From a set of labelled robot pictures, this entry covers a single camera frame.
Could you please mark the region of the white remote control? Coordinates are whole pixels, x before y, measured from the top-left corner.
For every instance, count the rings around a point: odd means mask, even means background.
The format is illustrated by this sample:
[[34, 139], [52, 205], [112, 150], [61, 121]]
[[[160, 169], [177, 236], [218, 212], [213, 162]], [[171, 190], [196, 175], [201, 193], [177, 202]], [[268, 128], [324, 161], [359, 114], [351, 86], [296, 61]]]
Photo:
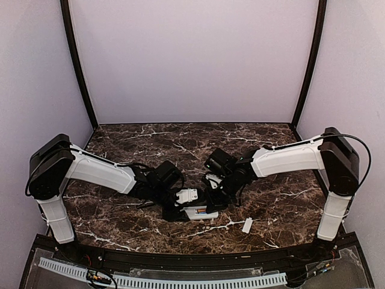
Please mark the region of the white remote control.
[[207, 213], [206, 206], [198, 207], [186, 207], [183, 210], [186, 212], [190, 220], [207, 220], [207, 219], [216, 219], [219, 216], [218, 212]]

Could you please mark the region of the white battery cover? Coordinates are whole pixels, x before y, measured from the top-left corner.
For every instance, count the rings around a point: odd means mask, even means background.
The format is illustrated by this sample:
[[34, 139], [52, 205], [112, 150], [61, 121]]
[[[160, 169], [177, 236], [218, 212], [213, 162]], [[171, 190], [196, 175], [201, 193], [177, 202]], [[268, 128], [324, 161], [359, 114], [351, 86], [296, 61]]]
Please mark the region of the white battery cover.
[[252, 218], [247, 218], [244, 222], [244, 225], [242, 227], [242, 232], [248, 234], [250, 232], [250, 229], [253, 224], [253, 219]]

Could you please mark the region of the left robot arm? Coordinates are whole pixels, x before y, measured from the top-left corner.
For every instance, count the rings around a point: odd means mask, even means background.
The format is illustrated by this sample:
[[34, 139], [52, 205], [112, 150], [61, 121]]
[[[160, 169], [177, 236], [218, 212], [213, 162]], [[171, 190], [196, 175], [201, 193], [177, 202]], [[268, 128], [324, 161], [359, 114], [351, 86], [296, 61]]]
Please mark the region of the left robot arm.
[[196, 189], [175, 186], [177, 182], [184, 183], [185, 178], [169, 161], [156, 168], [141, 163], [115, 163], [71, 144], [68, 135], [58, 134], [30, 158], [25, 195], [37, 201], [55, 240], [62, 244], [62, 254], [73, 263], [81, 262], [85, 250], [75, 241], [61, 195], [62, 183], [68, 179], [149, 200], [162, 207], [163, 218], [169, 222], [188, 220], [182, 207], [198, 198]]

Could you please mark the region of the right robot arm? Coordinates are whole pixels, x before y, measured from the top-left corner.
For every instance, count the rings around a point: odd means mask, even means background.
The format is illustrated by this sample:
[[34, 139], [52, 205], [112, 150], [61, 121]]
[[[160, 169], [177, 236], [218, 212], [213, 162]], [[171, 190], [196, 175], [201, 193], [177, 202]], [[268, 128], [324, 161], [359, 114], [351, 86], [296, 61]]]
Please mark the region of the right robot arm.
[[354, 196], [366, 180], [360, 174], [360, 157], [349, 143], [367, 144], [356, 136], [328, 127], [320, 135], [280, 146], [263, 146], [239, 157], [217, 148], [205, 161], [209, 170], [203, 181], [209, 213], [221, 211], [237, 203], [238, 196], [258, 179], [282, 173], [320, 171], [327, 177], [328, 193], [316, 232], [317, 240], [307, 248], [312, 261], [320, 261], [330, 251], [342, 221], [346, 218]]

